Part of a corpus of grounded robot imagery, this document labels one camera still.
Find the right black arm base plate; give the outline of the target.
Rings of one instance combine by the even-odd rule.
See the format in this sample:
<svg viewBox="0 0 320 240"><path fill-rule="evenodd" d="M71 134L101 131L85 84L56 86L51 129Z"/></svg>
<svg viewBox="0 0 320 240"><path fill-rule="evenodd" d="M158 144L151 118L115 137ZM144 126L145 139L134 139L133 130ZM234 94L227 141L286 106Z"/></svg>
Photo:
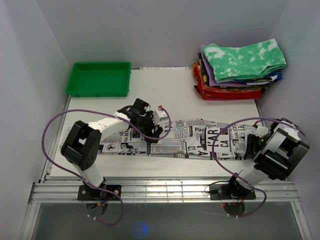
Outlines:
<svg viewBox="0 0 320 240"><path fill-rule="evenodd" d="M229 184L213 184L209 187L211 200L255 200L256 194L252 190L238 189Z"/></svg>

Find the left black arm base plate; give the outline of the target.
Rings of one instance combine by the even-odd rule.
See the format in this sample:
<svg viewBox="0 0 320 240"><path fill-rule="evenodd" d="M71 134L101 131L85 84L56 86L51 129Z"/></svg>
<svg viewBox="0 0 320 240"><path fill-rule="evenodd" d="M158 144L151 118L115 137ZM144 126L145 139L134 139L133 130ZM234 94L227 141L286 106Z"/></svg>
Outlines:
<svg viewBox="0 0 320 240"><path fill-rule="evenodd" d="M108 190L108 192L92 188L86 184L83 184L78 189L77 200L78 201L117 201L118 198L114 195L121 196L122 186L121 185L105 185L102 184L100 187Z"/></svg>

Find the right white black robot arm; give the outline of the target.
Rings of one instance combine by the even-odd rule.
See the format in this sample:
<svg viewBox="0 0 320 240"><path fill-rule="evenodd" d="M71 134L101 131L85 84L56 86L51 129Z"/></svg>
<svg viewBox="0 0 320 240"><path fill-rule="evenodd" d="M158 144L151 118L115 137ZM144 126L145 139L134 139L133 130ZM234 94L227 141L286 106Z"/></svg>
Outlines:
<svg viewBox="0 0 320 240"><path fill-rule="evenodd" d="M270 129L254 127L247 137L245 159L252 165L232 176L225 193L232 199L246 198L252 187L265 180L285 180L310 150L298 136L298 126L286 118L273 122Z"/></svg>

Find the newspaper print trousers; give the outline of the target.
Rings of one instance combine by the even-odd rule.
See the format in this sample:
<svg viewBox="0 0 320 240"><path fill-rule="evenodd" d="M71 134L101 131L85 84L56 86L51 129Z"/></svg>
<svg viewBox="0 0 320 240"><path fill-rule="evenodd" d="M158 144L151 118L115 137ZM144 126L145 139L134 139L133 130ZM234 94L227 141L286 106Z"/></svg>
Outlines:
<svg viewBox="0 0 320 240"><path fill-rule="evenodd" d="M233 125L204 120L162 121L165 138L157 143L147 143L133 128L121 131L101 141L100 154L144 155L168 158L243 160L247 150L248 135L254 132L251 125Z"/></svg>

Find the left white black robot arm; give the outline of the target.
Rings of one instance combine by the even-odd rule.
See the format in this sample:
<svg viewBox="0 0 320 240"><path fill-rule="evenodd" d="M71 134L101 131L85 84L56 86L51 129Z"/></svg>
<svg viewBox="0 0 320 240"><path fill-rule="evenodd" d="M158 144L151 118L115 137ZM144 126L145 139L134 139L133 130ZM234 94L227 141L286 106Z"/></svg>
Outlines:
<svg viewBox="0 0 320 240"><path fill-rule="evenodd" d="M154 111L148 110L148 107L147 102L137 98L133 105L125 106L101 120L89 123L79 120L73 124L60 152L79 175L89 181L83 183L84 189L95 200L106 195L106 180L95 164L101 140L130 128L139 132L148 144L161 139L164 130L156 125L169 116L162 107Z"/></svg>

